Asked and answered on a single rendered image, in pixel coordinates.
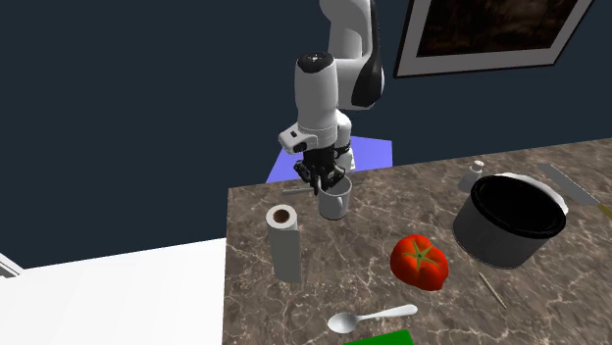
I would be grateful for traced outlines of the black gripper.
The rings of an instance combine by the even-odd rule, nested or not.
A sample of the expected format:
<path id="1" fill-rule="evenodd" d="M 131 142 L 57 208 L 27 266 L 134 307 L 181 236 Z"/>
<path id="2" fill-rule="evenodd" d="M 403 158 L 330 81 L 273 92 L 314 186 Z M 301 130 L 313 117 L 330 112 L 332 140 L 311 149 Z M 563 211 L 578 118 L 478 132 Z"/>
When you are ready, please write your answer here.
<path id="1" fill-rule="evenodd" d="M 299 177 L 310 185 L 315 196 L 319 194 L 319 175 L 324 176 L 324 190 L 336 186 L 345 176 L 345 168 L 335 164 L 333 145 L 305 151 L 303 159 L 293 166 Z"/>

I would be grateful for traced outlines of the grey cup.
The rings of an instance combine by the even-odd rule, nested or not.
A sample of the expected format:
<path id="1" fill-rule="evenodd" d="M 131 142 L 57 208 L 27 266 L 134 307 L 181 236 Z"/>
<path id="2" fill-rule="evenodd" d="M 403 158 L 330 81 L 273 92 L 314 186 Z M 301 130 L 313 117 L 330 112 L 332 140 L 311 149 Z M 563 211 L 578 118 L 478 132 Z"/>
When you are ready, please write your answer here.
<path id="1" fill-rule="evenodd" d="M 336 185 L 318 193 L 319 214 L 331 221 L 343 219 L 348 210 L 353 183 L 344 176 Z"/>

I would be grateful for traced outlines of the blue robot stand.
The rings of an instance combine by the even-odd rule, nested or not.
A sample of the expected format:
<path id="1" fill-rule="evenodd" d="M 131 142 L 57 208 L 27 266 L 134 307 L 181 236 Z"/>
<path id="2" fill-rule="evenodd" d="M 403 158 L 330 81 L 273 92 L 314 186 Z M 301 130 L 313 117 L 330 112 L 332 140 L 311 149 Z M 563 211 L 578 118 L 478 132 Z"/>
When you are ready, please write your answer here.
<path id="1" fill-rule="evenodd" d="M 351 147 L 356 163 L 356 172 L 390 168 L 393 165 L 392 142 L 390 140 L 352 136 Z M 289 155 L 281 149 L 266 182 L 272 183 L 298 179 L 299 175 L 293 166 L 302 158 L 302 153 Z"/>

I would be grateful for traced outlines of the white paper towel roll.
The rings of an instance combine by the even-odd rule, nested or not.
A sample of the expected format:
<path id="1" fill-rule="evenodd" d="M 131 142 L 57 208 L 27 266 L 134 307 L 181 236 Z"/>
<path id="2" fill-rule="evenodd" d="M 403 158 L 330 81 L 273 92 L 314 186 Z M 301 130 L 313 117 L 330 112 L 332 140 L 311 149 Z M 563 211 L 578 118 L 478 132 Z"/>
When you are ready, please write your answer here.
<path id="1" fill-rule="evenodd" d="M 295 210 L 289 205 L 276 205 L 267 212 L 266 223 L 276 278 L 299 283 L 301 244 Z"/>

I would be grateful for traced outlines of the red tomato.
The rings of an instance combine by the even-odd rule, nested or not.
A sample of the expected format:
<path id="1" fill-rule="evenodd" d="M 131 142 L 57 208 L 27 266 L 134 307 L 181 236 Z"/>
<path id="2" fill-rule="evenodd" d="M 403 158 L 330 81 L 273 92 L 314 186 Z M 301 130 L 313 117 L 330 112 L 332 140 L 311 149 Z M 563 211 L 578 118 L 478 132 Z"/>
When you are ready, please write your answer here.
<path id="1" fill-rule="evenodd" d="M 422 234 L 399 240 L 391 252 L 389 265 L 399 280 L 425 291 L 440 290 L 449 275 L 445 255 Z"/>

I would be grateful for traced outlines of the grey salt shaker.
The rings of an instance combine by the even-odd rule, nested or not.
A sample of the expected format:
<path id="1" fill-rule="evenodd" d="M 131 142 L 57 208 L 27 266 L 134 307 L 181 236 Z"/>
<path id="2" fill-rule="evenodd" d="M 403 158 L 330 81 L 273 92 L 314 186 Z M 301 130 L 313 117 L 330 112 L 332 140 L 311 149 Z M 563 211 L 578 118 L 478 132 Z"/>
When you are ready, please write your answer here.
<path id="1" fill-rule="evenodd" d="M 485 163 L 475 160 L 466 170 L 458 183 L 458 189 L 465 193 L 470 193 L 474 183 L 482 177 Z"/>

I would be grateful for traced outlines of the white spoon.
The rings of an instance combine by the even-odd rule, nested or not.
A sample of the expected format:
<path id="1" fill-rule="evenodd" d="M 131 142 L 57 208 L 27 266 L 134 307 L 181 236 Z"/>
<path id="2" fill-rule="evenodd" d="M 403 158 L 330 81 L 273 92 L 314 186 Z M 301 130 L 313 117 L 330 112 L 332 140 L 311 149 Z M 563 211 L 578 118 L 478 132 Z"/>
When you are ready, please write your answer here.
<path id="1" fill-rule="evenodd" d="M 413 304 L 407 304 L 391 309 L 379 311 L 373 314 L 357 316 L 347 312 L 338 313 L 332 316 L 328 322 L 328 328 L 339 334 L 352 332 L 357 324 L 362 320 L 370 320 L 376 318 L 396 318 L 415 315 L 419 312 L 419 308 Z"/>

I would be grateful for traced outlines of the green flat block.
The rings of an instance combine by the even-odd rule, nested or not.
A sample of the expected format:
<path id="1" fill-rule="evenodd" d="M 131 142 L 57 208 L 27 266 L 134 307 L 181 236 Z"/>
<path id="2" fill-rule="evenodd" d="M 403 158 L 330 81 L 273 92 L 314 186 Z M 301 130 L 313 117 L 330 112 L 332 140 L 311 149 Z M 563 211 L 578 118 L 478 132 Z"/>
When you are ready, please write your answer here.
<path id="1" fill-rule="evenodd" d="M 407 329 L 345 342 L 343 345 L 415 345 Z"/>

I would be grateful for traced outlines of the grey pot with black inside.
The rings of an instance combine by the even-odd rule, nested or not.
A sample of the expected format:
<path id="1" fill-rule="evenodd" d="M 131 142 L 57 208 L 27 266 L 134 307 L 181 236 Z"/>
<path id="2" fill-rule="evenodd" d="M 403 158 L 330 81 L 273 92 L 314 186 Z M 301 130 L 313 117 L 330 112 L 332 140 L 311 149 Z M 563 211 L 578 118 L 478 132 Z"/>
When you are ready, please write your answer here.
<path id="1" fill-rule="evenodd" d="M 513 270 L 562 232 L 568 213 L 563 197 L 547 184 L 504 172 L 475 181 L 452 233 L 474 259 Z"/>

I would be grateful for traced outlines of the thin wooden stick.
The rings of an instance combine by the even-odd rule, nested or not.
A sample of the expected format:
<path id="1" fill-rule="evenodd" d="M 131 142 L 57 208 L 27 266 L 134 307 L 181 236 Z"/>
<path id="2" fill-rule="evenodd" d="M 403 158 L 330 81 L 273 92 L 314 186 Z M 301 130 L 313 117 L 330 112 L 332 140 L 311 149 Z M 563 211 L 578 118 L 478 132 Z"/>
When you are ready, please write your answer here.
<path id="1" fill-rule="evenodd" d="M 493 288 L 492 284 L 489 282 L 489 280 L 485 277 L 485 275 L 482 272 L 478 272 L 478 276 L 479 278 L 482 280 L 483 284 L 485 285 L 485 287 L 488 289 L 488 291 L 491 293 L 491 295 L 494 297 L 494 299 L 500 304 L 500 306 L 507 310 L 507 306 L 504 303 L 504 301 L 501 299 L 500 295 L 497 293 L 497 291 Z"/>

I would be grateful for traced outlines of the framed dark wall picture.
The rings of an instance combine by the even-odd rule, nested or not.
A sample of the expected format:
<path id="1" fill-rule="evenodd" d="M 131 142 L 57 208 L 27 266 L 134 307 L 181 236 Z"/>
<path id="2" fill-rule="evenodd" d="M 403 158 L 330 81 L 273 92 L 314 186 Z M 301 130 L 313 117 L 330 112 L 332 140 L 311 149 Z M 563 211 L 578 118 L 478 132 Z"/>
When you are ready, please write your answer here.
<path id="1" fill-rule="evenodd" d="M 396 78 L 553 66 L 594 0 L 409 0 Z"/>

